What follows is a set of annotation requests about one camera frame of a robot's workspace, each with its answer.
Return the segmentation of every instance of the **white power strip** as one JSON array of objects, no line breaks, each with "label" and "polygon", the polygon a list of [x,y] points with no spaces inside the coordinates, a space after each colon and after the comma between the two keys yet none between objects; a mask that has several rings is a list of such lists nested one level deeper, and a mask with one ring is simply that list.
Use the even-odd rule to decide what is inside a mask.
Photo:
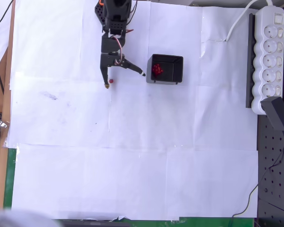
[{"label": "white power strip", "polygon": [[254,51],[255,72],[251,108],[256,114],[266,115],[261,101],[270,96],[283,96],[284,67],[284,10],[265,6],[255,17]]}]

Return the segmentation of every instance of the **green mat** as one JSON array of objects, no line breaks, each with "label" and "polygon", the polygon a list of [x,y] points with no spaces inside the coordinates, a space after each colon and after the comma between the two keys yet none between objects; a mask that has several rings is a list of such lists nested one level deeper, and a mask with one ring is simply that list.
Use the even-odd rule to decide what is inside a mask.
[{"label": "green mat", "polygon": [[[16,149],[9,149],[3,203],[5,208],[11,208],[12,205],[16,154]],[[131,223],[133,227],[228,227],[230,220],[231,218],[180,218],[179,221],[121,221]],[[232,227],[253,226],[253,218],[234,218],[232,224]]]}]

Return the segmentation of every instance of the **robotic arm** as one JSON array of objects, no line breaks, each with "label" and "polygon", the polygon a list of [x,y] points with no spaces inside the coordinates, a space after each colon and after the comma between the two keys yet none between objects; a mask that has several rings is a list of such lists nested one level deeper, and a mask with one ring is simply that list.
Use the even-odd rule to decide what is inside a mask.
[{"label": "robotic arm", "polygon": [[102,32],[104,32],[101,44],[100,69],[106,88],[109,88],[108,67],[119,66],[145,76],[142,69],[129,62],[122,54],[125,35],[129,32],[126,26],[129,24],[131,8],[132,0],[103,0],[103,2],[100,0],[95,6],[95,13],[103,26]]}]

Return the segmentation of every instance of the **black container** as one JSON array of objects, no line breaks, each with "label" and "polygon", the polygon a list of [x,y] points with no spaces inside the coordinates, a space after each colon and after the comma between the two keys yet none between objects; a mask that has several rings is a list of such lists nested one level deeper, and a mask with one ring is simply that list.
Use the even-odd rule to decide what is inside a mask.
[{"label": "black container", "polygon": [[146,81],[158,84],[178,84],[183,78],[183,57],[153,54],[147,63]]}]

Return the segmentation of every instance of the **pencil mark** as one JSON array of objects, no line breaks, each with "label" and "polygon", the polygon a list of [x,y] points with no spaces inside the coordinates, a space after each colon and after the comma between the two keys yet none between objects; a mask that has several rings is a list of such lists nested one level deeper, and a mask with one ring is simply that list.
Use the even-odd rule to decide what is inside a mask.
[{"label": "pencil mark", "polygon": [[41,94],[44,95],[45,97],[48,97],[48,98],[52,99],[52,100],[57,100],[58,99],[56,96],[48,93],[47,91],[44,91]]}]

